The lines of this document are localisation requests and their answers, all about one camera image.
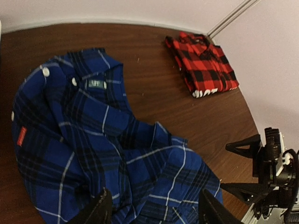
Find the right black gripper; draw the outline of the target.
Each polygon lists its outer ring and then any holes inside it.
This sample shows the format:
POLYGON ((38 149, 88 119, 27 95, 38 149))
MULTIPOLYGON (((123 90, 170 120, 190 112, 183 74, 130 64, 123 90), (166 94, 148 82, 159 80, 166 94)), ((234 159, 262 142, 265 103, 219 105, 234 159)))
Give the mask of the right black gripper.
POLYGON ((252 155, 253 176, 258 183, 222 183, 221 188, 250 205, 254 210, 270 208, 292 209, 299 190, 299 166, 284 147, 282 133, 277 128, 264 130, 266 144, 259 134, 228 143, 225 149, 237 155, 252 155))

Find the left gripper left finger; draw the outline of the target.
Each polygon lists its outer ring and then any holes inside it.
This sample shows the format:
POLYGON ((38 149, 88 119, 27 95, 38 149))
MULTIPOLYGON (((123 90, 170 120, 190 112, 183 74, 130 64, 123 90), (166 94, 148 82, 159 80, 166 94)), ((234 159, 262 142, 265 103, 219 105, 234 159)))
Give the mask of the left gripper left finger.
POLYGON ((112 220, 112 206, 112 195, 109 190, 104 188, 70 220, 70 224, 110 224, 112 220))

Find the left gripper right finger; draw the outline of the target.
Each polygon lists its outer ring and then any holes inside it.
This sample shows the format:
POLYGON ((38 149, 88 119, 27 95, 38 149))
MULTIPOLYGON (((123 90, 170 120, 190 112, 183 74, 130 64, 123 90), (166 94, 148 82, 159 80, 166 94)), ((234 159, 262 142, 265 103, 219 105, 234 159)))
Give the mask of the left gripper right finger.
POLYGON ((199 194, 199 224, 242 224, 207 189, 199 194))

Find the blue plaid long sleeve shirt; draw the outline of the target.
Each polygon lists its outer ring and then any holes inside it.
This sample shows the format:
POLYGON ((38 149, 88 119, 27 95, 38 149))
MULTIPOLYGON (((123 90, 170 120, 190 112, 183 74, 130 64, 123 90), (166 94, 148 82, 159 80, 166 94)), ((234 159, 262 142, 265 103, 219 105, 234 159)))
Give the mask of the blue plaid long sleeve shirt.
POLYGON ((196 224, 202 189, 223 200, 186 139, 135 118, 123 65, 104 48, 36 68, 15 95, 12 136, 26 191, 48 224, 67 223, 104 189, 113 224, 196 224))

